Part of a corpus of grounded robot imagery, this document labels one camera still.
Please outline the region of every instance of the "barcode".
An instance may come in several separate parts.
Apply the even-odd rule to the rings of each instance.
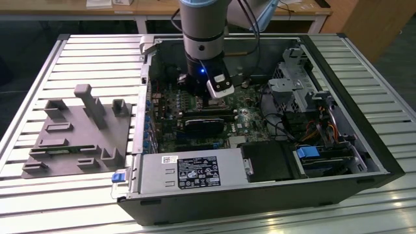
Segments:
[[[161,163],[176,163],[177,162],[177,156],[163,156],[161,157]]]

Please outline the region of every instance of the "table leg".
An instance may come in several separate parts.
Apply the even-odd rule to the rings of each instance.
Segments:
[[[145,26],[147,16],[135,16],[135,20],[139,34],[147,34],[148,33],[148,28]]]
[[[308,33],[316,34],[320,32],[320,29],[323,28],[324,23],[325,23],[325,19],[327,19],[327,16],[316,16],[315,17],[315,21],[311,24],[311,28],[309,28]]]

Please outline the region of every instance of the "gray post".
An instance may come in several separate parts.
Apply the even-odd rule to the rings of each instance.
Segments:
[[[77,84],[73,94],[84,102],[85,110],[88,115],[92,117],[92,120],[99,129],[107,128],[107,123],[104,120],[104,107],[99,99],[95,99],[91,96],[91,85],[89,84]]]

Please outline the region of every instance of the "motherboard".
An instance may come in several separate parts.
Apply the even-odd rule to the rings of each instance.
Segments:
[[[203,100],[171,85],[153,94],[159,153],[228,149],[269,139],[260,117],[260,87]]]

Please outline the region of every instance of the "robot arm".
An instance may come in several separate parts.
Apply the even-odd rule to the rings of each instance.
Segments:
[[[277,0],[248,0],[247,2],[257,17],[260,29],[264,30]],[[221,98],[235,92],[223,61],[227,21],[253,30],[251,23],[243,14],[239,0],[180,0],[180,11],[188,66],[188,74],[184,78],[187,89],[196,96]]]

